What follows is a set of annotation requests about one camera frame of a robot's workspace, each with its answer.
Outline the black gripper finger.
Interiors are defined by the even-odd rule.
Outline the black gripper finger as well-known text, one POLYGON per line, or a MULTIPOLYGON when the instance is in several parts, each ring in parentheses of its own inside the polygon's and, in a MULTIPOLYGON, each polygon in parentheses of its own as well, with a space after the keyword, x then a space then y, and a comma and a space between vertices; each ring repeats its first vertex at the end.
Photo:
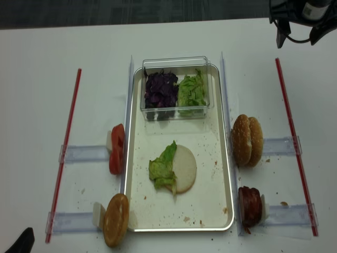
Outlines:
POLYGON ((290 24, 288 21, 276 21, 276 24, 278 25, 276 44, 278 48, 281 48, 287 36, 291 34, 290 24))
POLYGON ((309 39, 311 45, 315 45, 322 37, 334 30, 334 23, 328 23, 311 29, 309 39))

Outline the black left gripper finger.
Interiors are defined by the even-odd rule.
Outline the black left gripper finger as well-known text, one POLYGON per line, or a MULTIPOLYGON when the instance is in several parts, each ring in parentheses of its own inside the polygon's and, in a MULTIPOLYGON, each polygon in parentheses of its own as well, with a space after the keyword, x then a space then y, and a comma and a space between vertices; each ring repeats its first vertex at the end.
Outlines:
POLYGON ((5 253, 30 253, 34 242, 34 230, 32 227, 27 227, 5 253))

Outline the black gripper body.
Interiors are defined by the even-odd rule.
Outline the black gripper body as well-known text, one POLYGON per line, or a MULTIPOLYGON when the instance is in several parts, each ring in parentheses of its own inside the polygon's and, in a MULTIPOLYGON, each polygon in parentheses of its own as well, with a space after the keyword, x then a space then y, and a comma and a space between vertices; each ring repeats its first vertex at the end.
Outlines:
POLYGON ((270 22, 285 20, 316 29, 336 28, 336 1, 269 1, 270 22))

